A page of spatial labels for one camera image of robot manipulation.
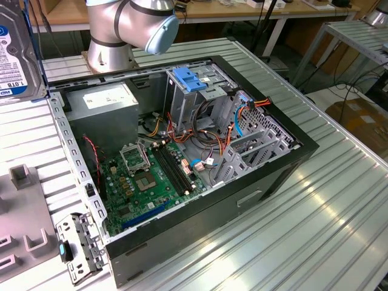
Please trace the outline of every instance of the cardboard box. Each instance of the cardboard box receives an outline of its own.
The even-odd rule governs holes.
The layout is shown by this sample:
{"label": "cardboard box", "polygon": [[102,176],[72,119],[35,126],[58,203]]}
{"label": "cardboard box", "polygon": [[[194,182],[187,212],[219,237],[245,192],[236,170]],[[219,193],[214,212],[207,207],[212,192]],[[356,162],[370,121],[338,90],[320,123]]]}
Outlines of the cardboard box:
{"label": "cardboard box", "polygon": [[[40,19],[40,17],[39,17],[39,9],[38,9],[37,1],[39,1],[41,3],[42,11],[46,16],[47,16],[47,14],[49,14],[51,12],[51,10],[54,9],[54,7],[59,2],[61,2],[61,0],[31,0],[32,6],[34,7],[34,11],[35,11],[35,14],[36,14],[38,19]],[[19,0],[19,3],[20,3],[21,7],[24,7],[23,0]]]}
{"label": "cardboard box", "polygon": [[[326,113],[338,121],[343,102]],[[341,125],[383,159],[388,158],[388,117],[363,98],[346,101]]]}

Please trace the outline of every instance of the wooden table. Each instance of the wooden table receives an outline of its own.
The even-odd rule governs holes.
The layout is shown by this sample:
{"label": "wooden table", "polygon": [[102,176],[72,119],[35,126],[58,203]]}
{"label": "wooden table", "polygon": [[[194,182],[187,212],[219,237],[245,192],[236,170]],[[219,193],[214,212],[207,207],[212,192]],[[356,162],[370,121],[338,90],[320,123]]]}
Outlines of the wooden table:
{"label": "wooden table", "polygon": [[[294,0],[293,3],[286,4],[284,9],[273,11],[270,19],[277,19],[277,22],[263,55],[269,56],[271,54],[287,19],[347,16],[346,20],[352,20],[359,10],[356,6],[352,8],[336,8],[335,10],[315,10],[301,0]],[[226,7],[217,0],[213,0],[208,3],[193,1],[188,3],[186,21],[181,12],[177,12],[176,15],[181,23],[184,21],[185,23],[252,21],[259,19],[260,11],[260,8],[252,8],[246,4]],[[264,19],[266,13],[264,9],[261,19]],[[89,29],[87,8],[82,0],[62,0],[47,15],[47,19],[54,32]],[[40,28],[42,32],[45,31],[43,26],[40,26]]]}

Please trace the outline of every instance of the motherboard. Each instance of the motherboard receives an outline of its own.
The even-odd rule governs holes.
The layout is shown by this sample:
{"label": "motherboard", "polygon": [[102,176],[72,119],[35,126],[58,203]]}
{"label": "motherboard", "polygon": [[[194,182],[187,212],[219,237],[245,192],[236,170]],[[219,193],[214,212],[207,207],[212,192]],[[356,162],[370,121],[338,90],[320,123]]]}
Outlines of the motherboard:
{"label": "motherboard", "polygon": [[206,191],[199,176],[186,165],[174,142],[148,148],[134,145],[102,162],[109,234],[121,233]]}

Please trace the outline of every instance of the ram slot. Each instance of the ram slot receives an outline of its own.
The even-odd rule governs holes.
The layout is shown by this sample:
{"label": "ram slot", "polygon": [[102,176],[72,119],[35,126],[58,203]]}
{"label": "ram slot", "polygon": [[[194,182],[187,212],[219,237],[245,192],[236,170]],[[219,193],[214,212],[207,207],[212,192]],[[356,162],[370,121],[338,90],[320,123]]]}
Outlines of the ram slot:
{"label": "ram slot", "polygon": [[187,193],[186,191],[192,191],[191,184],[165,147],[153,149],[152,153],[179,196],[184,196]]}

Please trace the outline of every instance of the blue plastic clip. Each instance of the blue plastic clip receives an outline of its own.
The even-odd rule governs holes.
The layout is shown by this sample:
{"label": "blue plastic clip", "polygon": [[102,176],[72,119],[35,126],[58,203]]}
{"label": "blue plastic clip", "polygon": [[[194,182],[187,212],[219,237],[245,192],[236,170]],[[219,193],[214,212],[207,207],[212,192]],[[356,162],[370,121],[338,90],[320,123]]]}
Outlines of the blue plastic clip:
{"label": "blue plastic clip", "polygon": [[207,85],[202,83],[197,76],[188,68],[173,69],[173,72],[177,79],[186,87],[189,92],[194,92],[202,89],[206,89]]}

